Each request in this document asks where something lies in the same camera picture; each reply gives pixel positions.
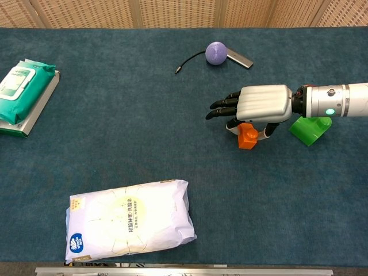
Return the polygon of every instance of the robotic hand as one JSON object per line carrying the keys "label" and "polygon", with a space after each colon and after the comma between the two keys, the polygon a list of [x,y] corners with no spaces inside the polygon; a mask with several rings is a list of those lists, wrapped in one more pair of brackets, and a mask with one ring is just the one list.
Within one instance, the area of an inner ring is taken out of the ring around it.
{"label": "robotic hand", "polygon": [[206,119],[234,116],[226,128],[238,135],[243,122],[266,122],[258,140],[271,136],[280,122],[292,113],[303,117],[366,117],[368,116],[368,83],[332,86],[301,86],[295,94],[285,85],[243,87],[225,99],[211,104],[214,109]]}

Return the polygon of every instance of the orange block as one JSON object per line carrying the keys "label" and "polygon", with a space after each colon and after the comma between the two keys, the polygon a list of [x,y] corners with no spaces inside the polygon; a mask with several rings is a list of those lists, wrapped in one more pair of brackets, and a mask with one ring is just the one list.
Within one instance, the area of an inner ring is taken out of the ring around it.
{"label": "orange block", "polygon": [[242,123],[237,126],[240,134],[237,136],[239,148],[251,150],[257,143],[258,131],[252,124]]}

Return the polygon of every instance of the ball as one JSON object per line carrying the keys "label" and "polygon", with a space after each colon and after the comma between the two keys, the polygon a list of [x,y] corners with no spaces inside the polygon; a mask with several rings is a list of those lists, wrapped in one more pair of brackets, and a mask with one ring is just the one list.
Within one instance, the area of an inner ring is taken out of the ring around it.
{"label": "ball", "polygon": [[228,49],[221,42],[212,42],[206,49],[206,60],[212,65],[219,65],[228,56]]}

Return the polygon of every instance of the green wet wipes package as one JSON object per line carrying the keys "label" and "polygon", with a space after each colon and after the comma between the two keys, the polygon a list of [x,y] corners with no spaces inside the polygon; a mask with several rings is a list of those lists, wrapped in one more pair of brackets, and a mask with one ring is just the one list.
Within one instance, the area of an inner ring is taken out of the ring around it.
{"label": "green wet wipes package", "polygon": [[55,66],[29,59],[20,61],[0,83],[0,119],[17,124],[55,76]]}

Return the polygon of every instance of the white package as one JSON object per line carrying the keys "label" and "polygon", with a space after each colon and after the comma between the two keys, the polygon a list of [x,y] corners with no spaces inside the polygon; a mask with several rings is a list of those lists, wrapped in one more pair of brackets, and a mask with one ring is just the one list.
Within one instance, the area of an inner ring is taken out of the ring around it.
{"label": "white package", "polygon": [[187,186],[171,180],[72,195],[66,262],[165,250],[196,239]]}

